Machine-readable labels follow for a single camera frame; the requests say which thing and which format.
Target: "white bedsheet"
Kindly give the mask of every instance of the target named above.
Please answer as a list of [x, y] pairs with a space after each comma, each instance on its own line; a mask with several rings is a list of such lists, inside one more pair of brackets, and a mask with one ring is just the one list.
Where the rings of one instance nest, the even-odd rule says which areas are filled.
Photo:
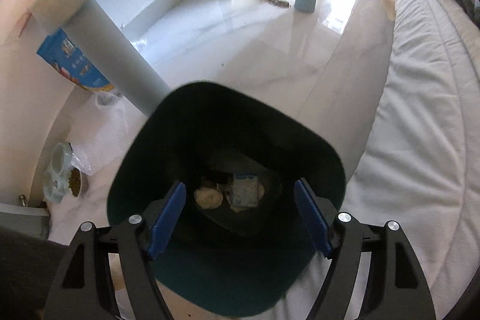
[[[395, 0], [395, 9], [385, 90], [342, 210], [402, 225], [442, 319], [480, 263], [480, 33], [454, 0]], [[347, 319], [363, 299], [362, 258]], [[285, 299], [255, 319], [305, 319], [327, 267], [315, 257]]]

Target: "white marble floor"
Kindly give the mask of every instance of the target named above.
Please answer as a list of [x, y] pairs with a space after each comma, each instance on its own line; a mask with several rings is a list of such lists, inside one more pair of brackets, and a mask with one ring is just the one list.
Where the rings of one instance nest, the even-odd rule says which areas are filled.
[[186, 0], [147, 32], [142, 55], [171, 87], [214, 80], [296, 117], [355, 2], [317, 0], [304, 14], [265, 0]]
[[[297, 119], [335, 147], [349, 178], [385, 85], [394, 15], [393, 0], [317, 0], [313, 14], [265, 0], [186, 0], [145, 34], [142, 55], [172, 88], [212, 80]], [[123, 103], [130, 142], [145, 117]], [[106, 198], [121, 161], [90, 177], [84, 198], [50, 205], [51, 240], [69, 243], [86, 220], [107, 224]], [[174, 318], [219, 318], [161, 289]]]

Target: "plastic bag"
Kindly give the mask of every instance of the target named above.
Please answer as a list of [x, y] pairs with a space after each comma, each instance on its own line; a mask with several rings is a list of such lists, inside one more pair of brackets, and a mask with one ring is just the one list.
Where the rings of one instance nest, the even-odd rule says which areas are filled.
[[128, 150], [131, 138], [121, 97], [98, 92], [73, 119], [67, 140], [73, 151], [71, 164], [81, 172], [93, 175]]

